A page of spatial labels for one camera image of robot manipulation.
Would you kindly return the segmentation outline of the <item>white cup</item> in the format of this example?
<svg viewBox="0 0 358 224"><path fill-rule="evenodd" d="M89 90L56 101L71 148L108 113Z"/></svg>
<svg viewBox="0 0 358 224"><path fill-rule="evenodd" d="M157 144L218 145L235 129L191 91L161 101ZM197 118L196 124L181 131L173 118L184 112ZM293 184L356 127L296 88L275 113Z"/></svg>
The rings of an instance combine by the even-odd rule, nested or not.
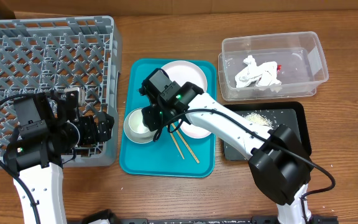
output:
<svg viewBox="0 0 358 224"><path fill-rule="evenodd" d="M142 109L132 111L127 117L127 134L132 138L150 138L155 132L144 124Z"/></svg>

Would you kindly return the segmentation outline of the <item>grey bowl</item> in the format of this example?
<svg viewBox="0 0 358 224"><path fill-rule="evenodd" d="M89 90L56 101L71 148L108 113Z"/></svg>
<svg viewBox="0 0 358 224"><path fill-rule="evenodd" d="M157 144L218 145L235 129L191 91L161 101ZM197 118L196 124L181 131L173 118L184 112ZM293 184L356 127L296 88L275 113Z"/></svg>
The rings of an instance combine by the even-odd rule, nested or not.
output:
<svg viewBox="0 0 358 224"><path fill-rule="evenodd" d="M128 115L127 115L126 118L125 118L123 129L124 129L125 135L126 135L132 142L134 142L134 143L136 143L136 144L146 144L146 143L151 142L151 141L153 140L154 135L153 135L152 137L150 137L150 138L132 138L129 134L127 134L127 117L128 117Z"/></svg>

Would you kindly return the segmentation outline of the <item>pink bowl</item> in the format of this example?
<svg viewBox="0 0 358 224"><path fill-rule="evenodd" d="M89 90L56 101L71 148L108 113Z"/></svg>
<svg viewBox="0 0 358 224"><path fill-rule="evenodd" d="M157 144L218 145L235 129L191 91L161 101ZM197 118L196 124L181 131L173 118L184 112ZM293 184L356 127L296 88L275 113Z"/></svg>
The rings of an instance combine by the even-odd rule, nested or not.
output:
<svg viewBox="0 0 358 224"><path fill-rule="evenodd" d="M188 124L186 122L182 123L180 129L184 134L193 139L203 139L211 134L210 131L197 127L193 124Z"/></svg>

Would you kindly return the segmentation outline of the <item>white rice pile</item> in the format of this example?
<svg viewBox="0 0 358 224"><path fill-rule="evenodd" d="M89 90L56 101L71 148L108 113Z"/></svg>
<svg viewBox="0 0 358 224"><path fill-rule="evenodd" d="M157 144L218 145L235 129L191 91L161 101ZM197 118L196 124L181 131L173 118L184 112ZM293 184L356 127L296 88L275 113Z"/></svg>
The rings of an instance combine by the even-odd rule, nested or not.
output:
<svg viewBox="0 0 358 224"><path fill-rule="evenodd" d="M258 114L256 112L251 112L244 117L246 120L250 121L251 123L259 124L262 126L268 126L270 128L273 127L271 120L269 120L265 116L262 116L261 114Z"/></svg>

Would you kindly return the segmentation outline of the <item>white napkin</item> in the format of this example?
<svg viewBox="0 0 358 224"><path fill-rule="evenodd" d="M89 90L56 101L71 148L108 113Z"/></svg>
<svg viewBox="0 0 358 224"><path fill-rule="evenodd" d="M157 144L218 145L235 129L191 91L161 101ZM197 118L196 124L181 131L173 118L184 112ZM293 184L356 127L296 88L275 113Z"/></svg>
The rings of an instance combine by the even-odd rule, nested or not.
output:
<svg viewBox="0 0 358 224"><path fill-rule="evenodd" d="M255 87L282 84L277 78L278 63L276 61L264 62L257 65L255 58L252 55L248 55L243 62L246 64L246 67L234 77L236 88L245 88L251 84L254 84Z"/></svg>

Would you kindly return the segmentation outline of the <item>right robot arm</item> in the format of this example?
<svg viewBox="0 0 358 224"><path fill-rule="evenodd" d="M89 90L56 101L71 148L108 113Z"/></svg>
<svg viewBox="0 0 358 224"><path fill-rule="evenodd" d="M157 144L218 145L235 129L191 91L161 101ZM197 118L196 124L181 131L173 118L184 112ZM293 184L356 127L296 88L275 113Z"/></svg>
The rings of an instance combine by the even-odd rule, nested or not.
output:
<svg viewBox="0 0 358 224"><path fill-rule="evenodd" d="M228 143L248 161L258 189L278 208L279 223L309 223L311 212L303 195L311 179L310 152L295 132L281 124L273 129L253 123L220 105L191 82L179 85L156 68L139 89L149 106L143 123L155 133L182 121L203 128Z"/></svg>

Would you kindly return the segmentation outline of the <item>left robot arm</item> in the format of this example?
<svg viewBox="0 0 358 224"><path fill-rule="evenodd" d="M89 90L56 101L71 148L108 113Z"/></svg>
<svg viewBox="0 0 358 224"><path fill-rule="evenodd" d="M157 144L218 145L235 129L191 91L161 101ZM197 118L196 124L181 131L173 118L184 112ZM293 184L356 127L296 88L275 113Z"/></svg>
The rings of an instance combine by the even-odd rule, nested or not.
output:
<svg viewBox="0 0 358 224"><path fill-rule="evenodd" d="M18 176L14 185L26 223L66 223L62 154L110 140L114 118L105 112L82 116L81 88L17 96L19 121L3 156Z"/></svg>

